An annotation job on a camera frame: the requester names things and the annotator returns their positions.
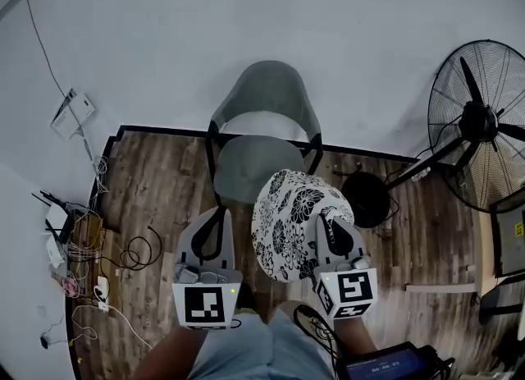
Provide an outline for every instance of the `tablet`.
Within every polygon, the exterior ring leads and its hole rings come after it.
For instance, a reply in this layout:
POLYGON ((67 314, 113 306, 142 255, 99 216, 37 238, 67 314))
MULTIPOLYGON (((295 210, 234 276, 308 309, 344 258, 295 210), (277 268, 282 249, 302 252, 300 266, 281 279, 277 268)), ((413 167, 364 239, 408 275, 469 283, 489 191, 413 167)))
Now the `tablet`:
POLYGON ((434 359, 410 342, 338 362, 345 380, 430 379, 438 371, 434 359))

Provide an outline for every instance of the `black and white floral fabric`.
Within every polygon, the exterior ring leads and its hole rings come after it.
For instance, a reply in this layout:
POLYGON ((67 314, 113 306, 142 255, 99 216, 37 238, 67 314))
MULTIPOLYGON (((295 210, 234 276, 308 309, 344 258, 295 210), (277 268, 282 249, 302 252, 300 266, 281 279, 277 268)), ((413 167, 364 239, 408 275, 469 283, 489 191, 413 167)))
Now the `black and white floral fabric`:
POLYGON ((354 224, 345 197, 321 177, 281 170, 262 188, 253 208, 252 242, 261 268, 277 281, 309 277, 317 266, 316 219, 354 224))

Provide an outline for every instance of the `screen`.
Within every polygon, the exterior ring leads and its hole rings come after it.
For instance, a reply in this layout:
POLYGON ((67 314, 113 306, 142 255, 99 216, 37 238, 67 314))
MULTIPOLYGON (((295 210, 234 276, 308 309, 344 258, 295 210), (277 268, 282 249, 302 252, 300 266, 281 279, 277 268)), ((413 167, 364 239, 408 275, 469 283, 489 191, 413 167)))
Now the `screen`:
POLYGON ((426 368, 413 350, 399 350, 389 355, 346 366, 351 380, 396 380, 426 368))

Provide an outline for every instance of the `gray chair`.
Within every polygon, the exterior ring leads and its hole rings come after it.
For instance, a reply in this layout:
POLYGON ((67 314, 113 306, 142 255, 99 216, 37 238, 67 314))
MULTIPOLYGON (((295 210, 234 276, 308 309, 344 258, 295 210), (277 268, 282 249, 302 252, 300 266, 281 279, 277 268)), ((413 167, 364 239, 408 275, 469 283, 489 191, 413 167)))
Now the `gray chair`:
POLYGON ((313 174, 322 157, 319 122, 308 101, 299 73, 283 62, 264 61, 249 66, 237 80, 226 100, 215 111, 206 136, 206 154, 217 202, 220 197, 253 204, 272 175, 283 168, 305 171, 304 158, 316 154, 308 174, 313 174), (295 144, 271 136, 226 135, 221 128, 247 112, 274 112, 297 122, 310 139, 299 149, 295 144), (212 142, 221 152, 217 165, 212 142))

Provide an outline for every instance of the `electric fan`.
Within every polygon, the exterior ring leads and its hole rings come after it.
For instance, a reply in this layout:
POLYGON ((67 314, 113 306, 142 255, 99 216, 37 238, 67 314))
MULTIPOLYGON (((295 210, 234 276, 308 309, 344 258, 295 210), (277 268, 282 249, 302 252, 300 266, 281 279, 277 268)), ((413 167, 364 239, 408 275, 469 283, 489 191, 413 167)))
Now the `electric fan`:
POLYGON ((355 224, 370 228, 390 210, 388 190, 427 167, 439 170, 467 206, 504 213, 525 202, 525 58, 511 47, 478 40, 441 65, 428 105, 432 156, 391 183, 355 172, 341 192, 355 224))

